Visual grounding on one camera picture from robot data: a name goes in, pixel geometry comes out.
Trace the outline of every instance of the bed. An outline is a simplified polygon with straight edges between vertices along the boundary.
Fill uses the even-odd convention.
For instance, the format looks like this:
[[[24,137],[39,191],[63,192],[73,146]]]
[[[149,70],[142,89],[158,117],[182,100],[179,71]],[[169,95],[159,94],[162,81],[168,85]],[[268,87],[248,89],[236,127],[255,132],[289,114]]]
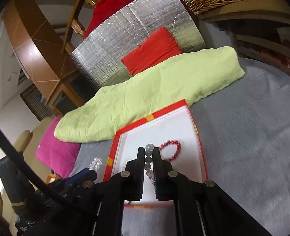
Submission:
[[[191,106],[209,178],[272,235],[289,235],[290,77],[256,60],[239,63],[243,78]],[[70,176],[95,157],[107,160],[111,143],[82,144]],[[122,234],[176,235],[173,207],[125,209]]]

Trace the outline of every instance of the silver foil sheet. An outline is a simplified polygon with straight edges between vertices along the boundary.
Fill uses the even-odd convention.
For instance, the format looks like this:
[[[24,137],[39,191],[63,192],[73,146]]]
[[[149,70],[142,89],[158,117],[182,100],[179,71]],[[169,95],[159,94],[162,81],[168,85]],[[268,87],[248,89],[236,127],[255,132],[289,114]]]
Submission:
[[[131,75],[121,59],[162,26],[183,52],[205,46],[179,0],[134,0],[93,30],[72,57],[98,87],[124,82]]]

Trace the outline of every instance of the black cable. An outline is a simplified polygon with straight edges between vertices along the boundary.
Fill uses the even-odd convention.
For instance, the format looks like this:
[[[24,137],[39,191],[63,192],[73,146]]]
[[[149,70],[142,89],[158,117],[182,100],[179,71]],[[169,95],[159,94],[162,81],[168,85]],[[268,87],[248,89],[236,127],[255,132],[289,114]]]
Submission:
[[[15,148],[11,145],[8,139],[4,136],[2,131],[0,130],[0,148],[3,152],[11,159],[11,161],[17,166],[17,168],[25,174],[25,176],[44,194],[63,205],[64,207],[70,208],[74,211],[79,212],[89,212],[88,210],[83,209],[82,207],[72,203],[62,196],[60,196],[56,191],[47,186],[27,165],[24,159],[17,153]]]

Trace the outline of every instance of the red beaded bracelet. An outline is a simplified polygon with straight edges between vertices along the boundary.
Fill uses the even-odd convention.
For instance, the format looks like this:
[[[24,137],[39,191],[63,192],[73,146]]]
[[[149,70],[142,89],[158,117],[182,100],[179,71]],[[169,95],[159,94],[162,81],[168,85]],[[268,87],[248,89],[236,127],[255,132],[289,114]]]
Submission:
[[[167,159],[167,161],[173,161],[179,156],[179,153],[181,152],[181,143],[177,140],[168,140],[159,147],[159,151],[168,145],[177,145],[177,151],[173,154],[172,158]]]

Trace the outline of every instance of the wooden railing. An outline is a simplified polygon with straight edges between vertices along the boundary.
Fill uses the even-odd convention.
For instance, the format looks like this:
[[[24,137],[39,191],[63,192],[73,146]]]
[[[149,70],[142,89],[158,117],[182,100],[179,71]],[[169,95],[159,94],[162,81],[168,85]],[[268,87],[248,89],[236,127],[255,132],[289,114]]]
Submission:
[[[71,39],[72,39],[72,35],[74,31],[75,33],[79,34],[81,37],[83,37],[85,34],[85,28],[78,20],[79,13],[85,2],[90,4],[93,8],[97,5],[96,0],[76,0],[76,3],[73,7],[72,14],[70,16],[70,20],[66,27],[65,36],[63,38],[63,45],[62,45],[63,53],[65,51],[68,54],[71,54],[73,52],[75,47],[72,45]]]

